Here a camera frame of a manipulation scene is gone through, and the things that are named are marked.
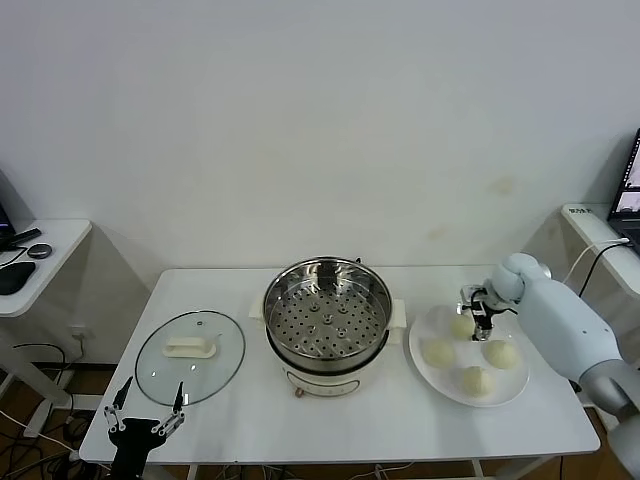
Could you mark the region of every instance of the white cable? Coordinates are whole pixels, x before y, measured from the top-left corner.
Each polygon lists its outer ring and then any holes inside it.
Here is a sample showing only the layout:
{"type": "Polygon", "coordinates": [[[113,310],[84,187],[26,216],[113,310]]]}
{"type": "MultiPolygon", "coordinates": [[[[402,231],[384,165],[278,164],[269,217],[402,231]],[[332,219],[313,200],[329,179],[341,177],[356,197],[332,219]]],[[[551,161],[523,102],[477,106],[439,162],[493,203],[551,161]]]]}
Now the white cable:
{"type": "Polygon", "coordinates": [[[406,465],[403,465],[401,467],[383,468],[382,470],[380,470],[380,472],[382,472],[384,474],[384,476],[387,477],[387,472],[392,472],[394,470],[404,470],[405,468],[409,468],[414,463],[416,463],[416,462],[407,463],[406,465]]]}
{"type": "Polygon", "coordinates": [[[22,473],[22,472],[24,472],[26,470],[29,470],[32,467],[35,467],[36,465],[40,465],[41,463],[46,463],[49,460],[53,460],[55,458],[59,458],[62,455],[66,455],[66,453],[64,453],[64,452],[62,452],[62,453],[54,453],[53,455],[49,455],[48,457],[44,457],[42,460],[38,460],[37,462],[33,462],[33,463],[27,465],[26,467],[20,467],[20,468],[14,470],[13,472],[5,473],[4,477],[9,478],[9,477],[11,477],[13,475],[17,475],[18,473],[22,473]]]}
{"type": "Polygon", "coordinates": [[[589,250],[591,250],[593,247],[598,247],[600,245],[608,245],[608,244],[624,245],[625,243],[629,243],[629,241],[630,240],[628,238],[616,238],[615,240],[603,240],[601,242],[595,242],[595,243],[592,243],[591,245],[587,245],[587,247],[580,253],[580,255],[578,255],[578,258],[576,258],[576,261],[573,262],[573,265],[571,265],[571,268],[569,269],[569,273],[567,273],[567,276],[564,277],[564,280],[562,280],[562,283],[567,283],[567,280],[569,280],[569,277],[571,277],[571,274],[578,266],[578,263],[580,263],[580,260],[582,260],[582,257],[584,257],[586,253],[589,250]]]}
{"type": "MultiPolygon", "coordinates": [[[[24,423],[17,421],[15,418],[13,418],[11,415],[8,415],[6,413],[4,413],[2,410],[0,410],[0,414],[2,414],[2,416],[4,416],[5,418],[11,420],[13,423],[15,423],[16,425],[20,425],[22,428],[24,428],[25,430],[30,430],[29,427],[27,427],[24,423]]],[[[42,437],[46,440],[49,440],[50,442],[53,443],[57,443],[58,445],[60,445],[61,447],[66,448],[67,450],[69,450],[71,453],[76,453],[76,450],[74,450],[73,448],[71,448],[68,445],[65,445],[64,443],[62,443],[59,440],[56,440],[55,438],[51,438],[51,437],[47,437],[46,435],[41,434],[40,432],[35,432],[39,437],[42,437]]],[[[105,467],[104,465],[100,465],[102,468],[104,468],[105,470],[111,470],[109,467],[105,467]]]]}

